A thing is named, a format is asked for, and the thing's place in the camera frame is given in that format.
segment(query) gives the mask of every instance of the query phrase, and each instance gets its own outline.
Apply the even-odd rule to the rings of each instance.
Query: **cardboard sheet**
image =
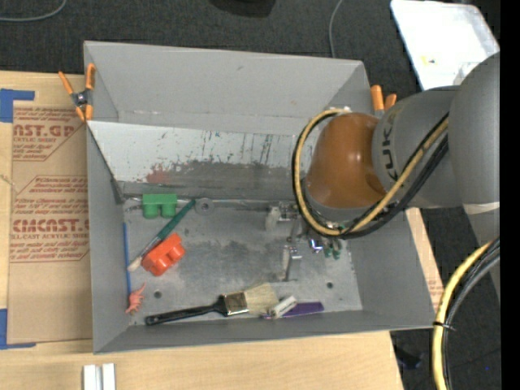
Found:
[[[83,76],[68,78],[76,91],[85,87]],[[12,174],[3,181],[11,191],[7,343],[89,338],[85,125],[58,74],[0,71],[0,89],[33,92],[12,102]],[[3,101],[2,114],[8,107]]]

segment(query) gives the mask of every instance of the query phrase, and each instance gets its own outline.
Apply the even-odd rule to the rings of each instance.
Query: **metal bracket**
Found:
[[[115,364],[83,366],[83,390],[115,390]]]

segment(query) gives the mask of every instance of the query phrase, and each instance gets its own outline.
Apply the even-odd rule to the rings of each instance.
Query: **black carpet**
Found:
[[[67,0],[60,13],[43,21],[0,22],[0,68],[83,73],[85,40],[330,57],[328,22],[338,1]],[[362,60],[371,84],[405,98],[420,88],[390,1],[344,0],[333,28],[336,57]],[[0,16],[40,15],[60,2],[0,0]],[[482,0],[479,7],[500,41],[500,0]],[[459,209],[425,210],[423,217],[446,282],[475,249],[475,237]],[[467,298],[456,326],[448,349],[453,390],[501,388],[501,307],[489,276]],[[434,388],[431,331],[392,336],[400,350],[421,357],[416,368],[402,369],[405,388]]]

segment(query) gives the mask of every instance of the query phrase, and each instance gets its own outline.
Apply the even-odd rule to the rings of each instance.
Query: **small orange object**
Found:
[[[177,233],[171,234],[165,241],[151,249],[142,259],[141,265],[152,275],[162,275],[170,266],[184,256],[184,248]]]
[[[134,312],[139,312],[139,309],[141,308],[141,303],[145,298],[142,295],[143,290],[145,290],[145,286],[146,282],[143,283],[141,288],[134,290],[132,293],[130,293],[130,296],[128,297],[128,308],[124,311],[125,314],[133,314]]]

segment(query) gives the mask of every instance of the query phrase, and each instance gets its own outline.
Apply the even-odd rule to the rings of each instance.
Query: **black brush handle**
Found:
[[[196,308],[173,310],[163,314],[150,315],[145,318],[146,325],[159,325],[160,323],[176,321],[177,319],[191,318],[218,310],[215,305],[198,306]]]
[[[159,325],[160,323],[176,321],[177,319],[191,318],[192,316],[204,315],[209,312],[219,312],[224,316],[228,315],[226,301],[223,295],[213,304],[208,306],[198,306],[181,310],[173,310],[164,314],[150,315],[145,318],[146,325]]]

